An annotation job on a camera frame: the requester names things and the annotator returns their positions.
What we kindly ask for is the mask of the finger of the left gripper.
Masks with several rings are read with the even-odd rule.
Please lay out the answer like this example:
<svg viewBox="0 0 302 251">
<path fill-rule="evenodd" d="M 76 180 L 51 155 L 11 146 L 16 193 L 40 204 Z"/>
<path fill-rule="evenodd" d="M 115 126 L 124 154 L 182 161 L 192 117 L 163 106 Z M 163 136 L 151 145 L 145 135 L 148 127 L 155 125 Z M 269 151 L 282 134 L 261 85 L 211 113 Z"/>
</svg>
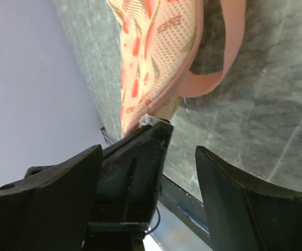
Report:
<svg viewBox="0 0 302 251">
<path fill-rule="evenodd" d="M 146 125 L 104 149 L 83 250 L 144 250 L 173 126 Z"/>
</svg>

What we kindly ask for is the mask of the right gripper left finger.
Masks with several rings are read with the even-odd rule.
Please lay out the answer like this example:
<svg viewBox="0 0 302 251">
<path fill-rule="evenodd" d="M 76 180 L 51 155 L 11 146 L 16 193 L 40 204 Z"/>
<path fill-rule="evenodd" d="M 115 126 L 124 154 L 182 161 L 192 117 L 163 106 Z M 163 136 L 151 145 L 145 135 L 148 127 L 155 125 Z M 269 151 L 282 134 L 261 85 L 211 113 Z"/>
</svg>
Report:
<svg viewBox="0 0 302 251">
<path fill-rule="evenodd" d="M 81 250 L 102 156 L 95 145 L 0 187 L 0 250 Z"/>
</svg>

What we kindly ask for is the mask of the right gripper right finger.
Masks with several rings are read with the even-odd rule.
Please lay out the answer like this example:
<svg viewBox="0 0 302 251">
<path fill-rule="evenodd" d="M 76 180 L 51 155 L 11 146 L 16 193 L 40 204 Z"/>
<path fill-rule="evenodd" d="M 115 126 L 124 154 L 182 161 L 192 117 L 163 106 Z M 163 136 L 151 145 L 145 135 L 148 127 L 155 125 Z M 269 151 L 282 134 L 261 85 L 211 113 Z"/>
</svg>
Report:
<svg viewBox="0 0 302 251">
<path fill-rule="evenodd" d="M 203 146 L 195 162 L 213 250 L 302 250 L 302 192 L 249 174 Z"/>
</svg>

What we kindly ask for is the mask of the pink mesh laundry bag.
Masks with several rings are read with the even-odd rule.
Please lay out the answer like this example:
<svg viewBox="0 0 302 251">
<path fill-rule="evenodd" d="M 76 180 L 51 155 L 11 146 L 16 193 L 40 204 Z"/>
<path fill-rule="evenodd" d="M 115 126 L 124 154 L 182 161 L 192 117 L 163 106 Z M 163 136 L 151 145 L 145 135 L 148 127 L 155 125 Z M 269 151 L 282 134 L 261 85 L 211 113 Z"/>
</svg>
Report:
<svg viewBox="0 0 302 251">
<path fill-rule="evenodd" d="M 236 59 L 245 34 L 246 1 L 221 1 L 223 68 L 197 75 L 190 68 L 203 34 L 203 1 L 108 1 L 108 5 L 122 28 L 123 137 L 150 120 L 170 120 L 182 98 L 214 90 Z"/>
</svg>

